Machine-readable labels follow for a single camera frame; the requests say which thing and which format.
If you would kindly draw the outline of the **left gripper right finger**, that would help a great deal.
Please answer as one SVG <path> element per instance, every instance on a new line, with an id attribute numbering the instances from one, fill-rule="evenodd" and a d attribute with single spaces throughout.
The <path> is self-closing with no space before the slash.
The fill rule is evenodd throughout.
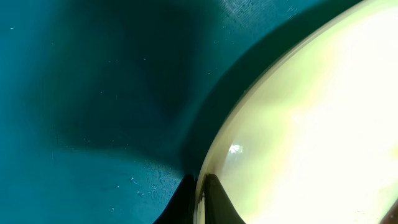
<path id="1" fill-rule="evenodd" d="M 206 224 L 246 224 L 237 213 L 215 174 L 206 175 L 203 190 Z"/>

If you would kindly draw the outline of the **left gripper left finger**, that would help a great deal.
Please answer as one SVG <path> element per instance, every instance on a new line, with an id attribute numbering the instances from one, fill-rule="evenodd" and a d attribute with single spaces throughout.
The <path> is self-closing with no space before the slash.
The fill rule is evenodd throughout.
<path id="1" fill-rule="evenodd" d="M 192 224 L 196 183 L 194 176 L 185 175 L 154 224 Z"/>

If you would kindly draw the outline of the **yellow-green plate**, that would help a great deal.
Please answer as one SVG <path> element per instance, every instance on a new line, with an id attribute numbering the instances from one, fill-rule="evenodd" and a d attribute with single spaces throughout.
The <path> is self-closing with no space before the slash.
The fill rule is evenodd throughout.
<path id="1" fill-rule="evenodd" d="M 245 223 L 397 222 L 397 0 L 362 1 L 288 51 L 222 125 L 215 174 Z"/>

